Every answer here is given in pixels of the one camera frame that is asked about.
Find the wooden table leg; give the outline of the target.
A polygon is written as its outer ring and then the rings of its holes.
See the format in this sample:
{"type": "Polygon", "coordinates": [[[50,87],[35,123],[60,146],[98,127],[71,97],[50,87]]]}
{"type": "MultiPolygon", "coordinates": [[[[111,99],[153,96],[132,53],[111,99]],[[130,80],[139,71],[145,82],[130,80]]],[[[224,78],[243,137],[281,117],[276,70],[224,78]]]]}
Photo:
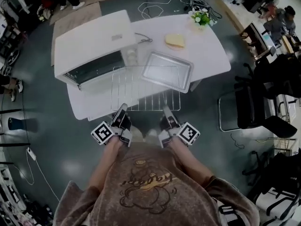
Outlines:
{"type": "Polygon", "coordinates": [[[197,86],[200,84],[201,81],[202,81],[202,79],[191,82],[190,83],[190,92],[193,92],[197,88],[197,86]]]}

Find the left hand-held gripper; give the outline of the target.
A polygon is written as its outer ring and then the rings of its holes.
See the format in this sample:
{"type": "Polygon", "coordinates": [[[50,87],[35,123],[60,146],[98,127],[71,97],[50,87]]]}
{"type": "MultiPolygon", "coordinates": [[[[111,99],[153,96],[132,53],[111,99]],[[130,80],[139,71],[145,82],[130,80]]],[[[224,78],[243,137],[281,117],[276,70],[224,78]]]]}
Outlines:
{"type": "Polygon", "coordinates": [[[127,115],[127,104],[123,103],[114,114],[110,125],[103,121],[91,132],[91,136],[99,145],[105,145],[113,136],[118,136],[127,147],[130,147],[133,138],[130,132],[131,126],[131,120],[127,115]]]}

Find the silver baking tray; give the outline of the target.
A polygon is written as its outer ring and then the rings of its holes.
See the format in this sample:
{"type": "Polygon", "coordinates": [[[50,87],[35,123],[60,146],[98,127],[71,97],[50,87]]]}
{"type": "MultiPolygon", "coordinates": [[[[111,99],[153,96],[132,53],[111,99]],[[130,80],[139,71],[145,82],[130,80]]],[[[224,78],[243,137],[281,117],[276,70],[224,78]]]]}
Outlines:
{"type": "Polygon", "coordinates": [[[141,78],[178,92],[187,93],[193,68],[194,64],[187,60],[152,51],[146,60],[141,78]]]}

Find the brown printed shirt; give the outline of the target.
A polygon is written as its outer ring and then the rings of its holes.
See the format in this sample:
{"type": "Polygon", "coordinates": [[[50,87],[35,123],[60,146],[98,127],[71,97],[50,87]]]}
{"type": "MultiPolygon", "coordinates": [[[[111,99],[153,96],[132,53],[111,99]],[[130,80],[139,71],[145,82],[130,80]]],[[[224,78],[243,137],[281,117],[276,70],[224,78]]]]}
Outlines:
{"type": "Polygon", "coordinates": [[[257,207],[215,176],[203,188],[170,147],[123,145],[101,192],[69,182],[54,226],[259,226],[257,207]]]}

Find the person's right forearm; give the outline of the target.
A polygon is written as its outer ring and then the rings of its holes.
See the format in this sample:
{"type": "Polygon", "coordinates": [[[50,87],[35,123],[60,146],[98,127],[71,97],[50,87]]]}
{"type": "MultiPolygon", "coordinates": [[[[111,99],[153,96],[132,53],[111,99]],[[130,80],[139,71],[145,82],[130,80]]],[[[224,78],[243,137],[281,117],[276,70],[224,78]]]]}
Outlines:
{"type": "Polygon", "coordinates": [[[178,137],[172,137],[168,147],[173,150],[188,176],[203,188],[206,188],[215,179],[214,174],[192,154],[178,137]]]}

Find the person's left forearm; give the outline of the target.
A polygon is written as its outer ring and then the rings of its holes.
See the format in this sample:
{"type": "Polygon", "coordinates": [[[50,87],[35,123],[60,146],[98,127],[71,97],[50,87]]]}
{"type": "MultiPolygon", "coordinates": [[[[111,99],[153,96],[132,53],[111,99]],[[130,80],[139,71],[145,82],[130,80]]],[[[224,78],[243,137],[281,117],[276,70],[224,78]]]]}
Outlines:
{"type": "Polygon", "coordinates": [[[99,192],[103,190],[108,172],[114,164],[118,156],[119,149],[122,146],[123,142],[118,136],[113,136],[110,138],[109,142],[104,148],[103,154],[96,169],[90,177],[88,188],[95,187],[99,192]]]}

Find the potted plant white flowers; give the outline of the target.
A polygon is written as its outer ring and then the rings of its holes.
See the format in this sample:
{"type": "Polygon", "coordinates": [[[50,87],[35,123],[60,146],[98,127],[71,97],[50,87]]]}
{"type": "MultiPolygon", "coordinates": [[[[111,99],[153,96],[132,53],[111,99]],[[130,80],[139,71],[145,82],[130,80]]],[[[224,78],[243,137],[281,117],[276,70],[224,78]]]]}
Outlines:
{"type": "Polygon", "coordinates": [[[192,22],[193,28],[198,31],[203,31],[207,27],[213,26],[214,21],[210,18],[209,10],[206,8],[201,8],[199,10],[195,10],[188,12],[190,20],[192,22]]]}

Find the beige trousers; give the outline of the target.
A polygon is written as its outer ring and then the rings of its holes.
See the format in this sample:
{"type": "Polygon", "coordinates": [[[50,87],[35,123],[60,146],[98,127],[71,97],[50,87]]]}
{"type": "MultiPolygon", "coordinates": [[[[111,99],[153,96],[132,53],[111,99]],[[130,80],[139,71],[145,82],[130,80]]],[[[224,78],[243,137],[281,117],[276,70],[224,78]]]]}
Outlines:
{"type": "Polygon", "coordinates": [[[162,148],[159,138],[157,137],[148,137],[146,134],[144,135],[137,127],[132,126],[130,129],[132,134],[132,140],[130,147],[131,148],[138,148],[138,147],[156,147],[162,148]]]}

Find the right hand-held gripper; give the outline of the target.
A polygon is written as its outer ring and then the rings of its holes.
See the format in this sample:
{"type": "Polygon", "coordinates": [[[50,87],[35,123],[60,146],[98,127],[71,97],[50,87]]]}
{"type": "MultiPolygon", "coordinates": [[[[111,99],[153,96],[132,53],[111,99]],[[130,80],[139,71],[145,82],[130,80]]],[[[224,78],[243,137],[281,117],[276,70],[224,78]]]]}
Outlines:
{"type": "Polygon", "coordinates": [[[169,106],[163,107],[164,116],[160,119],[161,133],[158,135],[161,147],[164,148],[173,137],[179,138],[186,146],[194,144],[200,132],[188,122],[180,124],[169,106]]]}

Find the white black office chair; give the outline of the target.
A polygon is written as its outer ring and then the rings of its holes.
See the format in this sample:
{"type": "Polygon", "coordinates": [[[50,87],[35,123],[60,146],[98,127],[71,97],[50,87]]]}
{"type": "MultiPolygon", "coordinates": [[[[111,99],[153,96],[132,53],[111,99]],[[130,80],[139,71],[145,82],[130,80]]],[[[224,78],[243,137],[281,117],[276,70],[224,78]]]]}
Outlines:
{"type": "Polygon", "coordinates": [[[299,205],[300,196],[287,191],[278,192],[274,187],[260,193],[255,201],[261,224],[282,223],[291,218],[299,205]]]}

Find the white toaster oven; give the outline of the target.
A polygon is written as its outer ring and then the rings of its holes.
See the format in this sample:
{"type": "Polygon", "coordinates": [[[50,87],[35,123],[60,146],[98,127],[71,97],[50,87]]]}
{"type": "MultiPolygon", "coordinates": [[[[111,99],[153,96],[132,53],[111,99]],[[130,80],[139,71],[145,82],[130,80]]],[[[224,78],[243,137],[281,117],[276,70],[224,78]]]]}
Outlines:
{"type": "Polygon", "coordinates": [[[111,75],[114,67],[129,66],[127,51],[135,48],[137,55],[137,45],[126,10],[86,22],[56,38],[55,78],[86,89],[111,75]]]}

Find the white office desk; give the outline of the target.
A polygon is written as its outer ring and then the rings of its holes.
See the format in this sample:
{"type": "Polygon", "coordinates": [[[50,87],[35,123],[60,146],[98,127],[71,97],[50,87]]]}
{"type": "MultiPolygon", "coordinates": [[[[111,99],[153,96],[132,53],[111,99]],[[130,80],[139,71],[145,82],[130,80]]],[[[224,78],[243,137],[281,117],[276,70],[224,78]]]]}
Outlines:
{"type": "Polygon", "coordinates": [[[272,63],[283,52],[280,49],[281,46],[275,45],[272,41],[269,33],[262,32],[262,28],[262,25],[257,26],[255,22],[251,22],[239,35],[246,43],[255,62],[259,63],[267,59],[269,63],[272,63]]]}

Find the black mesh office chair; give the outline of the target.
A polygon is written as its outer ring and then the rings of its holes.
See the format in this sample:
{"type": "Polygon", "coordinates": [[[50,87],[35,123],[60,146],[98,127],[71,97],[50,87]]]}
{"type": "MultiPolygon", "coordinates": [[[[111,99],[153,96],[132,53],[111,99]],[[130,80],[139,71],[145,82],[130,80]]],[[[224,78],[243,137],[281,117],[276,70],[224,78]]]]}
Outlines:
{"type": "Polygon", "coordinates": [[[254,69],[244,63],[249,70],[249,78],[236,76],[240,83],[254,85],[260,93],[274,99],[278,95],[301,98],[301,61],[296,56],[281,54],[272,63],[259,62],[254,69]]]}

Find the wire oven rack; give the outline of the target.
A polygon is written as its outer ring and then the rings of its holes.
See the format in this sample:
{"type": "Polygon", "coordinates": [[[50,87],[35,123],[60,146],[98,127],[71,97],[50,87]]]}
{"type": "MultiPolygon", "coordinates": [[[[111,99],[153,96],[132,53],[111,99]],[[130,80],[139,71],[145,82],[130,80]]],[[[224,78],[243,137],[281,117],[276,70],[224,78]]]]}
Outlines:
{"type": "Polygon", "coordinates": [[[144,66],[114,67],[111,83],[111,110],[125,103],[129,111],[172,111],[181,108],[181,93],[141,78],[144,66]]]}

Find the white power strip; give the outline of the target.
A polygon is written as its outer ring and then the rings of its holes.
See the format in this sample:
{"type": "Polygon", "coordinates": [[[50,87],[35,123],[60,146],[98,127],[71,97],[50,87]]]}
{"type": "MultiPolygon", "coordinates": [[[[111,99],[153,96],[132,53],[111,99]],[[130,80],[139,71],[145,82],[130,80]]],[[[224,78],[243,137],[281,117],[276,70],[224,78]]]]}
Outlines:
{"type": "Polygon", "coordinates": [[[30,147],[28,147],[28,148],[26,149],[26,152],[28,153],[28,155],[29,155],[34,161],[36,161],[36,155],[35,155],[35,153],[30,149],[30,147]]]}

